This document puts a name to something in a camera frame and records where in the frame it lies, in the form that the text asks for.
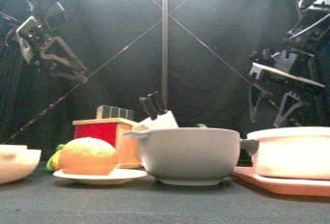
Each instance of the pot handle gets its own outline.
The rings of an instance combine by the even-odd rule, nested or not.
[[[140,139],[148,137],[151,132],[152,132],[151,129],[146,129],[140,131],[131,130],[124,133],[124,136]]]
[[[259,149],[259,141],[254,139],[242,139],[241,148],[247,151],[250,156],[254,156]]]

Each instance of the table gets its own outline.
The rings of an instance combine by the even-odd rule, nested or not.
[[[330,198],[274,194],[235,178],[174,186],[152,176],[84,185],[45,169],[0,185],[0,223],[330,223]]]

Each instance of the white bowl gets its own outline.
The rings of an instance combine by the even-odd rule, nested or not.
[[[41,150],[28,150],[23,145],[0,145],[0,183],[27,177],[40,161]]]
[[[215,185],[238,164],[239,134],[220,128],[130,131],[146,171],[166,184]]]

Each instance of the white ceramic pot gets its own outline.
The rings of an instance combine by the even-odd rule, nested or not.
[[[239,134],[220,128],[130,131],[146,171],[166,184],[215,185],[238,164]]]
[[[247,134],[259,141],[255,172],[267,177],[330,180],[330,127],[273,128]]]
[[[36,169],[40,156],[40,150],[28,150],[24,145],[0,145],[0,183],[27,177]]]

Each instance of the gray bowl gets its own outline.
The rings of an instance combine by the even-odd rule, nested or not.
[[[166,184],[215,185],[238,164],[239,134],[220,128],[130,131],[146,171]]]

